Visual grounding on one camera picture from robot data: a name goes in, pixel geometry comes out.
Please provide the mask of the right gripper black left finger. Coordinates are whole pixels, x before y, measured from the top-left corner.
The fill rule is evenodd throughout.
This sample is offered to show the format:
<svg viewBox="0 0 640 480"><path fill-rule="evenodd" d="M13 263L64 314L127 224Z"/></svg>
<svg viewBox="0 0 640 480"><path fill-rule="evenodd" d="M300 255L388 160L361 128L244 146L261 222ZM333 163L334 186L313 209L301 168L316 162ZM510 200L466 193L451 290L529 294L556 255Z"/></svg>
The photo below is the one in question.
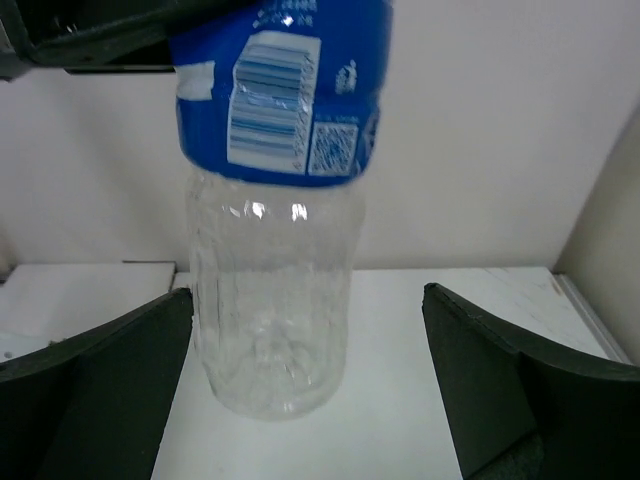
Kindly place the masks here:
<svg viewBox="0 0 640 480"><path fill-rule="evenodd" d="M192 315L190 290L177 289L2 363L2 478L150 478Z"/></svg>

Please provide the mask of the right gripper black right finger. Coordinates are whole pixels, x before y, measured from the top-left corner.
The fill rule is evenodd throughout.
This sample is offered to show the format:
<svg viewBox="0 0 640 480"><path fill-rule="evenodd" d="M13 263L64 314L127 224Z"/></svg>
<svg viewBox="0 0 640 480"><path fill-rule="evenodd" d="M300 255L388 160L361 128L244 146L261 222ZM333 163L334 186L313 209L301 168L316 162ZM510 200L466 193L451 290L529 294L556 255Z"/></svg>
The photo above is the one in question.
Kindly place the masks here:
<svg viewBox="0 0 640 480"><path fill-rule="evenodd" d="M639 369L429 283L423 318L465 479L636 479Z"/></svg>

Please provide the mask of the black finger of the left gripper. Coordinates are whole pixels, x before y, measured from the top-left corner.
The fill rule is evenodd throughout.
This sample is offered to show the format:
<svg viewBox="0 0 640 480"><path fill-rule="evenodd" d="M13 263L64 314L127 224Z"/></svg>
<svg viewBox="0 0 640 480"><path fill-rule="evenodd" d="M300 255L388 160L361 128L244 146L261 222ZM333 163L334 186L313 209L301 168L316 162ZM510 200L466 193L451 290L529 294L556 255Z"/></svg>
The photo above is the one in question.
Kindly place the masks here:
<svg viewBox="0 0 640 480"><path fill-rule="evenodd" d="M173 1L3 1L1 78L38 68L167 71L174 13Z"/></svg>

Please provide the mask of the blue label water bottle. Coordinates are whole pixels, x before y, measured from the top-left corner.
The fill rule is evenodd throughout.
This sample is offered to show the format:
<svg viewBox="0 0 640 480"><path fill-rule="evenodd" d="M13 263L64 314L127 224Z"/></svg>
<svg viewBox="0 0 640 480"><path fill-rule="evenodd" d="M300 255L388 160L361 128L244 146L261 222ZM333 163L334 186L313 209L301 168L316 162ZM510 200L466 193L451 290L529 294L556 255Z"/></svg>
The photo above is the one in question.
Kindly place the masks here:
<svg viewBox="0 0 640 480"><path fill-rule="evenodd" d="M195 348L238 414L341 383L392 25L389 1L261 1L170 39Z"/></svg>

